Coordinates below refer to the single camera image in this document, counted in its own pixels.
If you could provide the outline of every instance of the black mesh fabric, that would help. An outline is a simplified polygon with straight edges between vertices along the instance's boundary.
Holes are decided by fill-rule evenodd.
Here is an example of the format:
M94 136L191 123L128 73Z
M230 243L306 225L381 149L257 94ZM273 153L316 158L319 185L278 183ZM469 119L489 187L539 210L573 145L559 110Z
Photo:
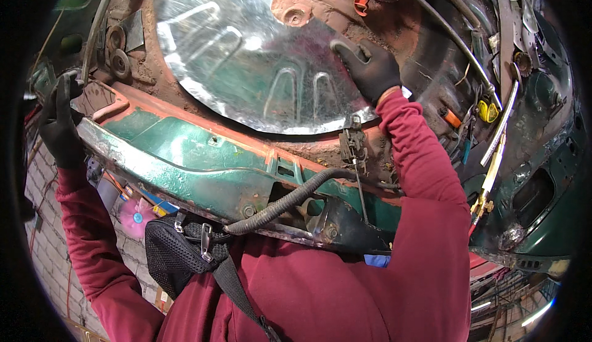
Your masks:
M174 217L151 220L146 224L146 258L148 272L160 287L176 299L193 274L212 272L228 257L228 235L212 233L209 252L214 261L201 258L201 224L190 218L182 224L183 233L175 230Z

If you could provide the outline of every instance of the blue cap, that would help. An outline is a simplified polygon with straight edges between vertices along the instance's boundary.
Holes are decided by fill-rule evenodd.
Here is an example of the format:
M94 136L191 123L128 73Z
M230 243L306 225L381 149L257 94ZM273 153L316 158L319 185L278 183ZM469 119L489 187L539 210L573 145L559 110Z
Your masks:
M142 214L137 212L134 213L134 221L137 222L138 224L142 222L144 218L142 217Z

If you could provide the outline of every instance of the yellow tape measure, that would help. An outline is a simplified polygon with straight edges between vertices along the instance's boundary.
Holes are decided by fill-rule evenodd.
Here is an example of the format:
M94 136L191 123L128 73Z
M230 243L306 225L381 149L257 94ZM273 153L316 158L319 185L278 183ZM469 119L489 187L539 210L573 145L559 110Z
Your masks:
M497 107L493 103L487 105L487 103L484 101L479 101L477 106L479 107L479 117L481 117L483 121L489 122L490 124L494 122L500 114L500 112L497 110Z

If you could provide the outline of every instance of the white brick wall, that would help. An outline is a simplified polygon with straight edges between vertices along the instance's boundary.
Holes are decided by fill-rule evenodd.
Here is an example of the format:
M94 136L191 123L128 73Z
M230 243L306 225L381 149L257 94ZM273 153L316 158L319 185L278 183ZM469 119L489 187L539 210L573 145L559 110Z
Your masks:
M57 183L51 183L56 178L57 170L54 159L47 151L46 146L42 144L27 171L26 196L33 201L37 213L43 219L41 231L35 233L31 258L41 284L54 303L56 311L65 317L68 314L66 299L70 263L67 261L68 248L61 221L62 211L55 198ZM126 266L138 277L142 286L142 295L150 303L154 303L158 286L148 273L144 243L123 233L121 224L117 221L120 205L121 202L116 202L109 213L117 234L117 248L120 250ZM25 225L29 243L31 242L33 225L33 222ZM74 271L70 274L69 297L70 319L100 336L107 337L96 313L90 303L86 301L80 281Z

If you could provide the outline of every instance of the black work glove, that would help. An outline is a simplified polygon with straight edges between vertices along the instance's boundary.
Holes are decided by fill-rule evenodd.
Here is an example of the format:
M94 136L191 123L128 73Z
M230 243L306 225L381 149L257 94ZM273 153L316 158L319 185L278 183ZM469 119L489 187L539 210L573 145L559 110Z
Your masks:
M388 51L366 39L358 45L367 58L363 62L340 41L331 43L331 49L341 58L360 93L376 107L380 96L393 86L401 86L399 64Z
M77 168L84 163L84 149L76 130L84 115L70 108L70 99L82 94L76 71L66 72L45 100L39 134L60 168Z

